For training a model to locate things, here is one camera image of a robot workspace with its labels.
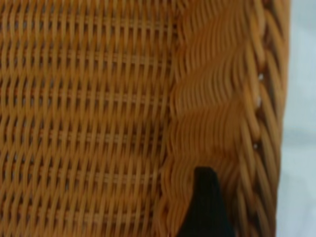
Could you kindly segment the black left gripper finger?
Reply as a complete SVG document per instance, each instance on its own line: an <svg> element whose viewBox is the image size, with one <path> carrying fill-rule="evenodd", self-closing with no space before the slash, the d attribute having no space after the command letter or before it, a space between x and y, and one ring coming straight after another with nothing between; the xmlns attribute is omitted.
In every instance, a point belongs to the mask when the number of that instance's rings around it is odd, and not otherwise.
<svg viewBox="0 0 316 237"><path fill-rule="evenodd" d="M216 172L210 167L194 171L193 195L179 237L234 237Z"/></svg>

